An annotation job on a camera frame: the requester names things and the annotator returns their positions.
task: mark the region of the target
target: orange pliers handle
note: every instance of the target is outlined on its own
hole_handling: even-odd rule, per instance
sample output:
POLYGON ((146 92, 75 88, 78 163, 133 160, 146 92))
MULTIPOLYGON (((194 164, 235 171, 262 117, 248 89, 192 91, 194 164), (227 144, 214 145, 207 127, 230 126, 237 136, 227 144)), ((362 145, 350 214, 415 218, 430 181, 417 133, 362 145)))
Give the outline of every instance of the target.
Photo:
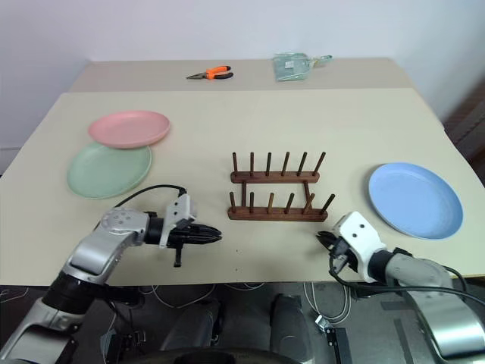
POLYGON ((230 70, 230 66, 219 66, 216 68, 210 68, 208 70, 205 70, 206 78, 209 80, 223 80, 225 78, 231 78, 234 76, 232 72, 229 72, 228 74, 219 74, 220 72, 226 72, 230 70))

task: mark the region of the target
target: white wall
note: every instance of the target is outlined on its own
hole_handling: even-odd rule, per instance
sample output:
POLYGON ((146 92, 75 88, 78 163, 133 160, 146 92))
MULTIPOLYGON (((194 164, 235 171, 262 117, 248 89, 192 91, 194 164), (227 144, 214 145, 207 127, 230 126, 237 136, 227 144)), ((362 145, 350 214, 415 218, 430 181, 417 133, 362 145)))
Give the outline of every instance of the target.
POLYGON ((484 15, 482 0, 0 0, 0 148, 87 60, 386 56, 443 120, 485 75, 484 15))

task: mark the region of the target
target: pink plate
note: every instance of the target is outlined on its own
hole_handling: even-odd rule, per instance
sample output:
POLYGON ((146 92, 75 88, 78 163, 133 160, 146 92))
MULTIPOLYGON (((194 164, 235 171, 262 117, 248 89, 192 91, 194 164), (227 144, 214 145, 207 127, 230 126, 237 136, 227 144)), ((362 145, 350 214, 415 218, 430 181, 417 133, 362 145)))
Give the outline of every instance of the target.
POLYGON ((89 135, 111 148, 138 148, 163 138, 170 121, 153 111, 122 111, 103 116, 89 126, 89 135))

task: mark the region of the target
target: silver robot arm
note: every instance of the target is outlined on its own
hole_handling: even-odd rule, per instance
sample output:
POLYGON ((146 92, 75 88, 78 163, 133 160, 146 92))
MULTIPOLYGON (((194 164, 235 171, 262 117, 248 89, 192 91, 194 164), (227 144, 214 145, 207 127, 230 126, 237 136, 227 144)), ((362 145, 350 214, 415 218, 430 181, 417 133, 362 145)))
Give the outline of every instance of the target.
MULTIPOLYGON (((318 239, 334 258, 338 274, 349 264, 368 283, 387 286, 453 288, 441 265, 417 259, 406 251, 387 250, 372 225, 358 212, 343 216, 331 233, 318 239)), ((436 291, 407 291, 404 297, 414 307, 427 341, 442 363, 485 363, 485 328, 475 312, 458 296, 436 291)))
POLYGON ((145 242, 179 252, 184 243, 211 243, 221 238, 217 229, 191 225, 195 215, 186 193, 167 207, 164 219, 123 207, 108 211, 96 229, 79 242, 47 294, 34 303, 10 336, 0 351, 0 362, 68 362, 77 346, 71 334, 79 329, 92 301, 106 299, 108 288, 117 289, 105 282, 127 247, 145 242), (174 229, 171 246, 169 235, 174 229))

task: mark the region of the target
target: plate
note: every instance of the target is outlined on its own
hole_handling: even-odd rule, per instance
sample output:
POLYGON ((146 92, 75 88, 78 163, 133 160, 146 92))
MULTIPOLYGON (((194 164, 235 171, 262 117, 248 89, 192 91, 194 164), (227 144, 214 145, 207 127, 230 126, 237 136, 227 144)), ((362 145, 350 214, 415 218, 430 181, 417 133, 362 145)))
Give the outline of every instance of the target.
POLYGON ((74 157, 67 171, 67 184, 78 196, 107 199, 138 185, 151 164, 152 152, 147 146, 113 149, 94 142, 74 157))
POLYGON ((462 225, 455 191, 432 171, 410 163, 379 167, 369 181, 372 204, 389 225, 412 237, 445 239, 462 225))
POLYGON ((122 111, 106 115, 89 126, 89 135, 111 148, 139 148, 167 135, 170 121, 153 111, 122 111))

